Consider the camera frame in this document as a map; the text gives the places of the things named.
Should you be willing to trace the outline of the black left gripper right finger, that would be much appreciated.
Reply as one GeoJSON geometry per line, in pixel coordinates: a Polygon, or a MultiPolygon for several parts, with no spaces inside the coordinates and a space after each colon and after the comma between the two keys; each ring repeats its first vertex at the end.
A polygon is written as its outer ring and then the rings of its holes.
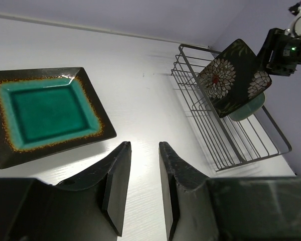
{"type": "Polygon", "coordinates": [[[210,178],[159,144],[167,240],[301,240],[301,177],[210,178]]]}

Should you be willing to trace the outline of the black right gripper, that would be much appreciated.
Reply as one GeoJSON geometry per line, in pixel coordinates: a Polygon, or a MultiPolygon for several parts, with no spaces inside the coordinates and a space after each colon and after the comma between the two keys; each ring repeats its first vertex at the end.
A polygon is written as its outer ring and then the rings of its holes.
{"type": "Polygon", "coordinates": [[[301,36],[292,37],[282,29],[270,29],[256,57],[257,69],[269,75],[290,76],[298,65],[301,65],[301,36]]]}

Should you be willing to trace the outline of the teal square plate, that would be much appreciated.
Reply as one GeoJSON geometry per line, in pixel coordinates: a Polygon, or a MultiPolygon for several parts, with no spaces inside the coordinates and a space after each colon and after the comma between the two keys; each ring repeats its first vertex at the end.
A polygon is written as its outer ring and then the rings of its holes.
{"type": "Polygon", "coordinates": [[[83,67],[0,70],[0,169],[116,135],[83,67]]]}

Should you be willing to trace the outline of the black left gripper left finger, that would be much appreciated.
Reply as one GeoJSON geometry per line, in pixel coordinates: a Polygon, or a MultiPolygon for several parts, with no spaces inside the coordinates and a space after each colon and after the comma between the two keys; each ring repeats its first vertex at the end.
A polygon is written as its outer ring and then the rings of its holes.
{"type": "Polygon", "coordinates": [[[122,236],[131,143],[57,185],[0,178],[0,240],[117,240],[122,236]]]}

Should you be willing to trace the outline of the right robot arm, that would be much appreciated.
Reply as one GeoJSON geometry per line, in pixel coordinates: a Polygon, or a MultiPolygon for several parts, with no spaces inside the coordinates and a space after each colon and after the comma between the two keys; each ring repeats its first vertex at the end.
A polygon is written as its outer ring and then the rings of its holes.
{"type": "Polygon", "coordinates": [[[269,30],[254,65],[269,75],[291,76],[301,65],[301,36],[291,37],[278,28],[269,30]]]}

